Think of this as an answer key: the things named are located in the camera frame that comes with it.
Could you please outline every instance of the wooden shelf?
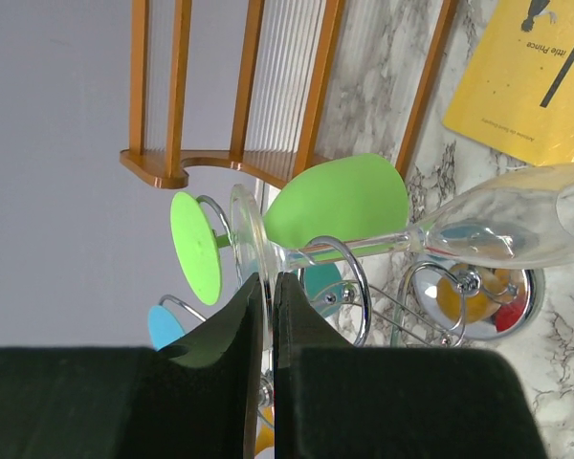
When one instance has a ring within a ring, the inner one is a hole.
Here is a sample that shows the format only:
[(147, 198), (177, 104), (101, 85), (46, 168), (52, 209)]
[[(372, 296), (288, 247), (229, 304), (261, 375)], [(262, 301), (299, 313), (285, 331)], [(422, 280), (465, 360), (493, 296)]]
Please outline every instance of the wooden shelf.
[[(283, 188), (293, 178), (297, 154), (280, 151), (245, 151), (242, 161), (228, 150), (181, 150), (180, 167), (176, 173), (166, 173), (166, 154), (148, 152), (143, 154), (123, 150), (120, 162), (130, 169), (146, 184), (157, 188), (178, 189), (188, 185), (185, 168), (196, 165), (212, 165), (227, 169), (240, 170), (267, 182), (277, 188)], [(325, 163), (323, 156), (313, 155), (311, 165)]]

